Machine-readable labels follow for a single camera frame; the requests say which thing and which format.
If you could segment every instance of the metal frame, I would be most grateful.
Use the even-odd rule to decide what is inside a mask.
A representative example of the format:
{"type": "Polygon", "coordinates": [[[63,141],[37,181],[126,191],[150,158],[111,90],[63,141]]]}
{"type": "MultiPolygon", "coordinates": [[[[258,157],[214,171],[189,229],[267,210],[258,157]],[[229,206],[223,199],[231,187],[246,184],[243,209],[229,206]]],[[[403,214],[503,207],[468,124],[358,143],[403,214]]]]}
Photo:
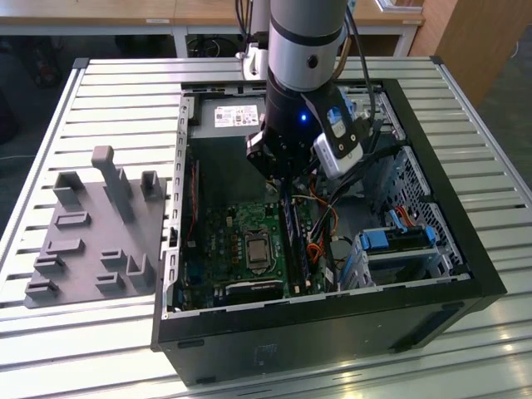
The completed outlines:
{"type": "MultiPolygon", "coordinates": [[[[508,288],[508,295],[485,311],[465,317],[421,350],[393,357],[353,359],[191,391],[177,378],[164,354],[149,349],[153,296],[29,311],[20,301],[33,269],[32,254],[15,254],[7,257],[0,275],[3,395],[89,394],[100,398],[245,395],[253,399],[364,395],[448,399],[520,397],[530,393],[530,190],[522,180],[514,179],[511,164],[506,157],[497,155],[496,146],[490,143],[489,131],[476,127],[475,120],[480,118],[474,108],[467,105],[465,97],[453,88],[453,82],[428,58],[370,57],[368,64],[372,77],[400,80],[508,288]]],[[[75,76],[80,74],[81,71],[75,71],[75,76]]],[[[342,77],[362,78],[357,59],[347,63],[342,77]]],[[[159,59],[92,60],[79,79],[82,80],[79,88],[67,89],[62,97],[71,106],[63,107],[55,127],[51,124],[50,129],[57,133],[51,133],[48,151],[42,147],[42,163],[52,166],[70,163],[82,178],[93,179],[79,159],[95,140],[102,145],[121,144],[121,162],[129,163],[126,168],[134,170],[138,167],[135,163],[143,157],[159,176],[170,178],[180,83],[237,81],[242,77],[235,60],[159,59]],[[149,111],[142,107],[147,103],[149,111]],[[127,149],[129,142],[145,149],[127,149]]],[[[17,238],[13,239],[8,232],[4,234],[2,245],[7,245],[11,254],[42,244],[38,226],[51,219],[49,209],[42,206],[56,201],[46,188],[41,188],[54,176],[46,168],[43,165],[32,169],[37,173],[37,183],[32,190],[22,192],[17,205],[22,216],[14,216],[9,222],[17,238]]],[[[163,235],[168,235],[168,224],[163,235]]]]}
{"type": "MultiPolygon", "coordinates": [[[[406,57],[410,52],[410,47],[414,42],[414,37],[417,32],[417,24],[403,24],[395,27],[389,26],[375,26],[375,27],[359,27],[358,31],[361,35],[398,35],[396,49],[393,53],[394,57],[406,57]]],[[[186,47],[186,35],[209,35],[209,34],[237,34],[239,29],[237,27],[228,26],[179,26],[172,27],[172,35],[175,41],[175,50],[177,57],[187,58],[188,52],[186,47]]]]}

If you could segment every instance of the black cable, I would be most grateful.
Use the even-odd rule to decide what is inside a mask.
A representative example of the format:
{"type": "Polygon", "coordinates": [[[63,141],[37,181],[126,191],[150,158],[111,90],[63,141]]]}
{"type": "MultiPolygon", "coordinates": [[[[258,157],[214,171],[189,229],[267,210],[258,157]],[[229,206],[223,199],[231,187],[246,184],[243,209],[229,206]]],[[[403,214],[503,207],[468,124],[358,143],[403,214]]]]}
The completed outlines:
{"type": "Polygon", "coordinates": [[[253,0],[248,0],[248,7],[246,11],[248,13],[246,20],[246,23],[248,24],[248,30],[246,32],[246,43],[249,44],[249,42],[251,42],[251,16],[253,13],[253,0]]]}
{"type": "Polygon", "coordinates": [[[246,30],[244,28],[244,21],[242,19],[242,14],[244,13],[244,5],[242,0],[234,0],[234,9],[236,11],[236,22],[239,24],[240,34],[245,38],[246,30]]]}
{"type": "Polygon", "coordinates": [[[373,163],[381,158],[396,154],[405,144],[405,141],[398,141],[395,145],[390,145],[386,148],[375,151],[373,154],[358,162],[349,172],[347,172],[340,184],[332,191],[331,195],[329,195],[327,208],[323,211],[311,230],[311,242],[316,242],[316,239],[319,237],[319,232],[322,230],[323,226],[327,224],[327,220],[330,218],[331,208],[340,200],[342,195],[346,194],[352,185],[364,177],[367,169],[372,166],[373,163]]]}
{"type": "Polygon", "coordinates": [[[352,30],[352,35],[355,38],[355,43],[358,47],[358,53],[360,56],[360,62],[362,64],[362,72],[364,73],[364,80],[366,81],[366,87],[367,87],[367,93],[369,95],[369,102],[370,102],[370,115],[369,115],[369,123],[370,126],[373,125],[373,122],[375,121],[375,112],[376,112],[376,106],[375,106],[375,92],[373,91],[372,83],[369,80],[369,72],[367,71],[367,64],[366,64],[366,56],[364,56],[364,51],[362,50],[362,43],[360,40],[360,36],[358,35],[357,30],[357,24],[355,23],[355,20],[352,18],[351,10],[349,6],[346,7],[346,17],[347,22],[349,23],[349,26],[352,30]]]}
{"type": "Polygon", "coordinates": [[[220,37],[218,35],[214,35],[212,37],[212,39],[215,42],[218,42],[218,41],[221,40],[222,42],[226,42],[226,43],[230,44],[232,47],[234,47],[235,52],[239,52],[240,51],[239,46],[236,43],[234,43],[232,40],[228,39],[227,37],[220,37]]]}
{"type": "Polygon", "coordinates": [[[338,237],[338,241],[345,241],[346,243],[352,246],[352,239],[346,237],[345,235],[338,237]]]}

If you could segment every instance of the wire bundle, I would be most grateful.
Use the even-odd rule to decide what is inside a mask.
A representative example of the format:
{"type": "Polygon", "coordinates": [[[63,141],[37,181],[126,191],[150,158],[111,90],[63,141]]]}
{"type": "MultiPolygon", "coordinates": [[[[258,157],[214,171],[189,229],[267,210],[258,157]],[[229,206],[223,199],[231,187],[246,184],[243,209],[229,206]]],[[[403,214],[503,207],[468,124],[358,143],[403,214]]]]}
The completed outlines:
{"type": "Polygon", "coordinates": [[[401,215],[407,227],[414,227],[416,224],[412,222],[406,208],[402,205],[396,206],[395,211],[401,215]]]}

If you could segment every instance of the orange wire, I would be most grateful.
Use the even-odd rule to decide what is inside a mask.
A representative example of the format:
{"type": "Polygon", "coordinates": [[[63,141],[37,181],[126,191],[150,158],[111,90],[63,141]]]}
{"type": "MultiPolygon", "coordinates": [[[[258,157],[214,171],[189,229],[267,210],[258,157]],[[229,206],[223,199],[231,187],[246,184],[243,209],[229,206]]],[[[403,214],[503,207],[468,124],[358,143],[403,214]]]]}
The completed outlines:
{"type": "MultiPolygon", "coordinates": [[[[314,185],[313,185],[312,182],[310,184],[309,190],[310,190],[310,195],[312,197],[314,197],[320,204],[322,204],[324,206],[329,206],[328,202],[325,199],[320,198],[320,197],[318,197],[316,195],[316,191],[314,189],[314,185]]],[[[336,230],[338,228],[338,221],[339,221],[340,218],[338,217],[338,214],[337,214],[336,210],[333,207],[331,207],[331,211],[332,211],[332,214],[334,215],[334,227],[331,230],[331,235],[335,235],[336,234],[336,230]]]]}
{"type": "Polygon", "coordinates": [[[403,220],[405,221],[406,226],[408,227],[414,227],[415,225],[412,223],[410,217],[408,216],[408,213],[406,212],[405,208],[402,206],[396,206],[396,211],[399,212],[399,214],[402,216],[403,220]]]}

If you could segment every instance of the white sticker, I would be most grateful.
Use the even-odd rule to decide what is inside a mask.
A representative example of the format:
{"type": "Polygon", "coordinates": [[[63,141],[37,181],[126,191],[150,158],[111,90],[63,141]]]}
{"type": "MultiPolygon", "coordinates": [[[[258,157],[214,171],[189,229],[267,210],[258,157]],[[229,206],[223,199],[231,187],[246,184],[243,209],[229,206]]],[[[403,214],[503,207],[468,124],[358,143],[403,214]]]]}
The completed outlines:
{"type": "Polygon", "coordinates": [[[330,268],[325,268],[325,278],[329,280],[329,283],[333,283],[334,276],[330,268]]]}
{"type": "Polygon", "coordinates": [[[257,106],[217,106],[214,127],[258,126],[257,106]]]}
{"type": "Polygon", "coordinates": [[[170,19],[146,19],[146,23],[170,23],[170,19]]]}

